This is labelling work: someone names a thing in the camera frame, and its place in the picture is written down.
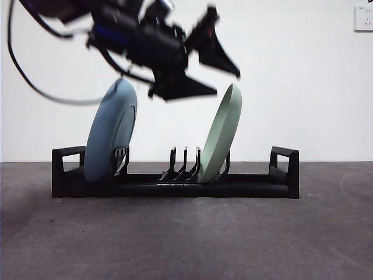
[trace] dish rack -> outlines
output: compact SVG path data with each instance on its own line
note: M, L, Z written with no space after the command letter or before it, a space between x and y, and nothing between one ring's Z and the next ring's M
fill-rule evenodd
M187 170L187 148L180 169L175 170L176 147L170 152L169 168L162 173L128 173L129 147L112 153L113 170L99 183L84 177L85 146L52 151L52 197L279 197L299 198L299 151L272 147L268 174L230 174L230 152L225 168L207 184L198 183L200 148L196 162ZM79 154L79 167L64 171L63 157ZM277 156L289 158L288 169L278 168ZM123 159L121 168L118 160Z

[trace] electrical outlet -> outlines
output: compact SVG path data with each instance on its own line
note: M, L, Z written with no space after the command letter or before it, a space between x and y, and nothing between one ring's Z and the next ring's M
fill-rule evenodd
M373 5L355 7L355 31L373 32Z

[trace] blue plate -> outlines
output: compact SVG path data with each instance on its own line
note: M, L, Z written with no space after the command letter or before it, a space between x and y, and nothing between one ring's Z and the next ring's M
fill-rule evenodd
M135 126L138 100L133 86L118 79L105 94L89 133L84 174L86 181L98 182L112 172L114 149L129 146ZM119 158L117 168L122 163Z

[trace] green plate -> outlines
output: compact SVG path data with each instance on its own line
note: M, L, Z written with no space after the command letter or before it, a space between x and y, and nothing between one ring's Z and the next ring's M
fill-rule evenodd
M241 92L232 84L220 103L207 136L200 159L198 183L209 183L218 175L231 148L240 121L241 109Z

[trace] black cable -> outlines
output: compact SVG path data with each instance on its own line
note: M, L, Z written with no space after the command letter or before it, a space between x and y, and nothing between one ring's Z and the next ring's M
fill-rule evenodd
M110 56L109 52L106 49L99 48L98 50L100 51L101 55L106 60L106 62L109 63L110 66L114 68L114 70L118 71L121 74L121 76L126 75L126 76L128 76L130 78L134 78L134 79L137 79L137 80L145 82L145 83L154 83L154 81L151 81L148 78L144 78L144 77L141 77L141 76L137 76L135 74L131 74L129 71L124 70L123 68L121 68L113 60L113 58Z
M16 66L18 72L21 74L21 76L23 77L23 79L29 84L29 86L31 88L33 88L42 97L45 97L46 99L49 99L49 100L57 102L57 103L68 104L68 105L75 105L75 106L89 106L89 105L99 104L101 102L102 98L91 99L91 100L71 100L71 99L63 99L63 98L59 98L59 97L54 97L54 96L48 95L45 92L43 92L40 89L38 89L28 79L28 77L26 76L26 74L23 72L23 70L21 69L20 65L18 64L17 59L16 59L16 57L14 55L14 52L13 52L13 48L12 48L12 18L13 18L14 3L15 3L15 0L10 0L9 16L8 16L8 50L9 50L9 54L10 54L10 57L11 57L14 65ZM60 34L60 33L56 32L55 30L53 30L52 28L50 28L43 20L41 20L41 21L43 22L44 25L46 25L46 26L42 25L43 28L45 28L47 31L49 31L50 33L52 33L53 35L55 35L57 37L63 37L63 38L68 38L69 39L69 38L72 38L74 36L73 33L71 33L71 34Z

